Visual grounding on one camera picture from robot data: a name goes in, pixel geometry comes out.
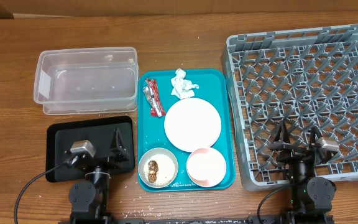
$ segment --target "gray dish rack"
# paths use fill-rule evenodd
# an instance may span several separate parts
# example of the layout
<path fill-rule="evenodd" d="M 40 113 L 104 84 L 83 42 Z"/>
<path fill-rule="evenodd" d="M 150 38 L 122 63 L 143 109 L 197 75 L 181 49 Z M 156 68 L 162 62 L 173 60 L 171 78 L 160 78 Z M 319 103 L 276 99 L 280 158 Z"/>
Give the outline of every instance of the gray dish rack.
<path fill-rule="evenodd" d="M 245 189 L 288 183 L 268 149 L 282 119 L 292 144 L 307 146 L 312 126 L 339 142 L 317 176 L 358 180 L 358 24 L 232 35 L 222 65 Z"/>

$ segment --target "white bowl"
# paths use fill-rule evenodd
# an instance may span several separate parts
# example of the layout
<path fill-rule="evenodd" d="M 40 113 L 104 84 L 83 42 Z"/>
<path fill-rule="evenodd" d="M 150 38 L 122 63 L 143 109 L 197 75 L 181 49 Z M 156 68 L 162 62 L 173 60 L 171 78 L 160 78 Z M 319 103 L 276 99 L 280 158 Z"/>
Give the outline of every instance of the white bowl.
<path fill-rule="evenodd" d="M 173 174 L 172 179 L 164 184 L 164 185 L 155 185 L 153 183 L 151 183 L 149 181 L 149 179 L 144 175 L 144 166 L 146 164 L 146 162 L 148 161 L 148 159 L 150 159 L 152 156 L 157 155 L 157 154 L 163 154 L 168 156 L 174 163 L 175 165 L 175 173 Z M 164 148 L 154 148 L 151 149 L 149 151 L 147 151 L 145 154 L 143 154 L 142 158 L 139 161 L 139 166 L 138 166 L 138 171 L 139 171 L 139 177 L 140 179 L 143 181 L 143 183 L 145 183 L 147 186 L 149 187 L 153 187 L 153 188 L 162 188 L 162 187 L 166 187 L 168 185 L 170 185 L 173 180 L 175 180 L 175 177 L 178 174 L 178 160 L 175 157 L 175 155 L 173 155 L 173 153 L 171 151 L 169 151 L 168 149 L 164 149 Z"/>
<path fill-rule="evenodd" d="M 226 175 L 226 161 L 223 155 L 211 147 L 192 152 L 186 163 L 190 179 L 201 187 L 214 187 Z"/>

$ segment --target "clear plastic container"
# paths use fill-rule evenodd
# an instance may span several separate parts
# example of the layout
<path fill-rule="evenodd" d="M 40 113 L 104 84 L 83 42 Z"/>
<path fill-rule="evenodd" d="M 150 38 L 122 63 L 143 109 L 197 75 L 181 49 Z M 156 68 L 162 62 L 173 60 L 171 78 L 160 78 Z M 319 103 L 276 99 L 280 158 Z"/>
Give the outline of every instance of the clear plastic container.
<path fill-rule="evenodd" d="M 34 101 L 45 114 L 135 111 L 138 79 L 133 47 L 48 50 L 38 60 Z"/>

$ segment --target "white tissue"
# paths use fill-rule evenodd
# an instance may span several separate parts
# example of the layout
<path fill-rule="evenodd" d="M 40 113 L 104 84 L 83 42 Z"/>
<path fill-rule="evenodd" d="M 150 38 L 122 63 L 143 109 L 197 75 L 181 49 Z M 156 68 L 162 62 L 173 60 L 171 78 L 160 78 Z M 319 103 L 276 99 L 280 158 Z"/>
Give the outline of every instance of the white tissue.
<path fill-rule="evenodd" d="M 192 89 L 198 88 L 197 84 L 192 84 L 191 81 L 185 80 L 186 72 L 178 68 L 176 76 L 171 79 L 173 90 L 171 95 L 177 96 L 179 99 L 186 99 L 194 96 Z"/>

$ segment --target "blue tray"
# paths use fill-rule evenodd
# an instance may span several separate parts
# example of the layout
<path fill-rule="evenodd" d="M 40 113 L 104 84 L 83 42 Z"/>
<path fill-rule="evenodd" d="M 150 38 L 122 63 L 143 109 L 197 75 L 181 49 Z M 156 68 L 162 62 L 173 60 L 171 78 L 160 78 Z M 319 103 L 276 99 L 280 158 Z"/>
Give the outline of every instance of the blue tray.
<path fill-rule="evenodd" d="M 179 170 L 175 180 L 167 187 L 155 189 L 149 187 L 141 181 L 140 185 L 149 192 L 168 192 L 180 190 L 206 190 L 206 189 L 225 189 L 230 187 L 236 178 L 234 168 L 234 150 L 231 136 L 229 103 L 227 101 L 226 81 L 223 74 L 216 69 L 186 70 L 186 79 L 200 86 L 194 90 L 196 98 L 201 98 L 210 102 L 218 111 L 222 119 L 222 131 L 216 143 L 212 146 L 218 150 L 226 160 L 226 175 L 222 182 L 215 187 L 204 188 L 194 184 L 186 171 L 187 158 L 189 152 L 177 149 L 168 140 L 164 131 L 165 117 L 157 118 L 150 115 L 150 104 L 147 102 L 143 93 L 146 86 L 146 78 L 154 78 L 157 81 L 160 91 L 160 99 L 165 111 L 179 101 L 176 96 L 171 95 L 171 78 L 175 76 L 174 70 L 147 72 L 139 80 L 138 97 L 138 160 L 145 152 L 155 147 L 162 147 L 170 150 L 178 159 Z"/>

